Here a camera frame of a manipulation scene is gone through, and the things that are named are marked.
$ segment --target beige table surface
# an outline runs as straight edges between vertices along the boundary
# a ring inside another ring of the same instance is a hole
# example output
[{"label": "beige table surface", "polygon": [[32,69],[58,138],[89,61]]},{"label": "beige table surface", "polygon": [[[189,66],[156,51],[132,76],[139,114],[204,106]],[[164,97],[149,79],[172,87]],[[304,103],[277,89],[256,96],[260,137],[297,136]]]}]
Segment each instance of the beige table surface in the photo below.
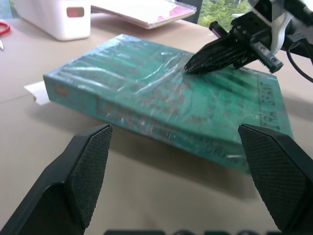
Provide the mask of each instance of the beige table surface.
[{"label": "beige table surface", "polygon": [[[72,136],[102,123],[55,103],[38,106],[24,85],[120,33],[192,52],[215,39],[208,29],[185,21],[145,30],[100,14],[92,16],[88,39],[58,42],[23,20],[7,22],[12,32],[1,38],[5,52],[0,53],[0,228]],[[295,139],[313,156],[313,84],[284,53],[278,57],[286,64],[277,76]],[[312,70],[307,59],[296,60]],[[257,62],[250,67],[267,71]],[[104,184],[85,234],[107,229],[264,233],[276,226],[249,176],[115,127]]]}]

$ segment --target textured gripper pad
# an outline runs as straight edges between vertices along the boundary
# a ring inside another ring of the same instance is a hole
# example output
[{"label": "textured gripper pad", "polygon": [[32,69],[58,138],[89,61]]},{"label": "textured gripper pad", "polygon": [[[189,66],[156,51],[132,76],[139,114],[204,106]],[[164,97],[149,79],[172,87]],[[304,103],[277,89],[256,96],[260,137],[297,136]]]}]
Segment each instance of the textured gripper pad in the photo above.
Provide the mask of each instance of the textured gripper pad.
[{"label": "textured gripper pad", "polygon": [[89,139],[68,179],[84,228],[89,226],[102,187],[111,134],[108,127]]},{"label": "textured gripper pad", "polygon": [[283,231],[306,193],[306,178],[272,138],[244,127],[239,134],[254,184]]}]

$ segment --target white container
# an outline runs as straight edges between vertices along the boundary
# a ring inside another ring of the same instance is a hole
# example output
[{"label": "white container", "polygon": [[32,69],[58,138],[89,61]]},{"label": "white container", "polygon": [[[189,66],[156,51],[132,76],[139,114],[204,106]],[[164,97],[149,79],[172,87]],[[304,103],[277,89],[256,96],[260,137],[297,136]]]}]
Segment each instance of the white container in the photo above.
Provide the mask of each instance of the white container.
[{"label": "white container", "polygon": [[22,18],[61,41],[90,35],[90,0],[14,0]]}]

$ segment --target window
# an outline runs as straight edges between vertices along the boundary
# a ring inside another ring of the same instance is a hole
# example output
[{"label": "window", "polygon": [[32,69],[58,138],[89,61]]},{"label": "window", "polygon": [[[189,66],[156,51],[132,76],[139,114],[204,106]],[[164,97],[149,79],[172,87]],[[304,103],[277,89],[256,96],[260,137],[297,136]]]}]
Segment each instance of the window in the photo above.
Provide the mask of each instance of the window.
[{"label": "window", "polygon": [[251,9],[247,0],[203,0],[198,24],[208,27],[218,21],[226,30],[231,29],[232,14],[246,13]]}]

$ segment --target green book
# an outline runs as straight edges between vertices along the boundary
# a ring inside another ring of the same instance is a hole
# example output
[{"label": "green book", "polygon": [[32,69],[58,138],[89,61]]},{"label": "green book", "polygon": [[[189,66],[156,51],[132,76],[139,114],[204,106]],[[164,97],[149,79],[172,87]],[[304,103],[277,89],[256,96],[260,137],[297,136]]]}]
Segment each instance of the green book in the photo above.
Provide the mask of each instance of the green book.
[{"label": "green book", "polygon": [[192,55],[122,34],[44,80],[54,102],[248,172],[241,123],[292,136],[277,79],[233,68],[186,74]]}]

